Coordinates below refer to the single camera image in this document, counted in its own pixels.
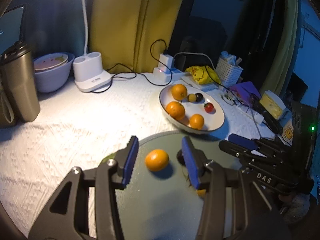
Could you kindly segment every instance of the monitor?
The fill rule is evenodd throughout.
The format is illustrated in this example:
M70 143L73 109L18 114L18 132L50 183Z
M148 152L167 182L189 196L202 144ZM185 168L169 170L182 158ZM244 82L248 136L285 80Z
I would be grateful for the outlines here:
M24 39L23 16L25 6L7 10L0 18L0 55L16 41Z

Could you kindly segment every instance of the lamp light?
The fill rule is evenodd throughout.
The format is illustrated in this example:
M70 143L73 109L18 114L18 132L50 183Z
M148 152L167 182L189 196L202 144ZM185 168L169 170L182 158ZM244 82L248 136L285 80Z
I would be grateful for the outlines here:
M103 70L101 53L87 54L89 32L85 0L82 0L82 9L85 28L84 54L73 61L75 84L82 92L98 92L110 83L111 75Z

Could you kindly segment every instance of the dark blue curtain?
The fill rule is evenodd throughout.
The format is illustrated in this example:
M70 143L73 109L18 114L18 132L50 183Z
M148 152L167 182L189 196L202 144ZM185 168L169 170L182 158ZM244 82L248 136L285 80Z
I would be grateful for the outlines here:
M93 0L86 0L90 24ZM84 52L84 21L81 0L13 0L8 9L26 4L26 42L33 56L67 51L76 57Z

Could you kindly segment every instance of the white box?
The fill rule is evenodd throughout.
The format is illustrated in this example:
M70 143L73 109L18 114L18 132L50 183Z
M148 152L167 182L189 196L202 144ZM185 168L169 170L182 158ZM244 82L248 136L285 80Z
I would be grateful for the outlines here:
M170 68L170 69L172 68L172 65L173 65L173 57L172 56L170 56L168 54L160 54L159 61L161 62L161 63L160 62L158 63L158 68L160 70L166 72L166 71L169 71L168 68Z

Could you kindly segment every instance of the mug strap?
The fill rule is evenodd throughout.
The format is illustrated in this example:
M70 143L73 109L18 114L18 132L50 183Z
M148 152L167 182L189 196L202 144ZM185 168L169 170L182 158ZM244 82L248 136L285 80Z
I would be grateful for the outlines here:
M1 99L3 115L7 120L8 124L11 124L14 120L14 112L7 98L7 95L4 91L1 76L0 76L0 99Z

